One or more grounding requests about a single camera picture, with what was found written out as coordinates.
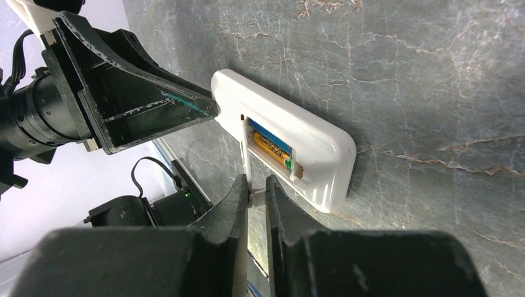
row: marble surface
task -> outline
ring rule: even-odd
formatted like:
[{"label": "marble surface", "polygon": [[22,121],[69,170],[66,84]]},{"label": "marble surface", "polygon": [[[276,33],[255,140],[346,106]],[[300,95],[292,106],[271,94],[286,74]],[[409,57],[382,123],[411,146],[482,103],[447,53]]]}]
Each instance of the marble surface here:
[{"label": "marble surface", "polygon": [[[525,296],[525,2],[125,0],[162,66],[210,87],[228,67],[346,130],[358,145],[330,228],[438,229],[491,296]],[[242,172],[208,122],[166,137],[216,202]],[[254,161],[255,184],[269,174]],[[249,249],[267,267],[264,209]]]}]

